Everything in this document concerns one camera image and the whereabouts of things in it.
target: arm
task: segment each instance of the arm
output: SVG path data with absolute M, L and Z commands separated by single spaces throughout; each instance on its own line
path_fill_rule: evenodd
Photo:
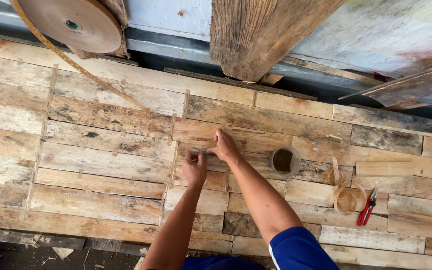
M 216 154 L 229 165 L 267 246 L 280 232 L 292 227 L 304 227 L 283 196 L 239 153 L 230 135 L 218 129 L 214 140 L 217 141 L 216 147 L 207 152 Z
M 188 189 L 156 235 L 140 269 L 181 269 L 189 246 L 196 206 L 207 176 L 202 153 L 189 152 L 184 157 L 183 173 Z

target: blue sleeve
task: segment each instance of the blue sleeve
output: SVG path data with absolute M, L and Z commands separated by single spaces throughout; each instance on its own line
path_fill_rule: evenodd
M 274 236 L 269 253 L 278 270 L 339 270 L 315 236 L 303 227 L 289 228 Z

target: person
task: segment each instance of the person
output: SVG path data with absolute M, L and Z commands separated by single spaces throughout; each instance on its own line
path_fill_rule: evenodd
M 233 138 L 218 129 L 216 147 L 207 150 L 225 161 L 236 176 L 249 212 L 279 270 L 336 270 L 316 238 L 304 228 L 291 206 L 239 153 Z M 203 153 L 184 157 L 183 173 L 188 188 L 156 235 L 140 269 L 148 270 L 264 270 L 265 267 L 239 257 L 186 258 L 196 205 L 206 180 Z

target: tape roll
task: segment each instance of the tape roll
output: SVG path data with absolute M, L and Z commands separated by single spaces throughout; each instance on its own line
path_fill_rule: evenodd
M 121 27 L 97 0 L 19 0 L 43 34 L 87 52 L 113 52 L 121 46 Z

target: hand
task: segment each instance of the hand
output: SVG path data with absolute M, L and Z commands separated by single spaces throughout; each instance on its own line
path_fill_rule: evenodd
M 228 163 L 241 155 L 233 137 L 222 129 L 216 130 L 214 140 L 217 142 L 216 147 L 209 148 L 207 152 L 216 154 L 220 160 Z
M 201 152 L 189 151 L 184 157 L 183 173 L 188 180 L 188 187 L 203 187 L 208 175 L 206 158 Z

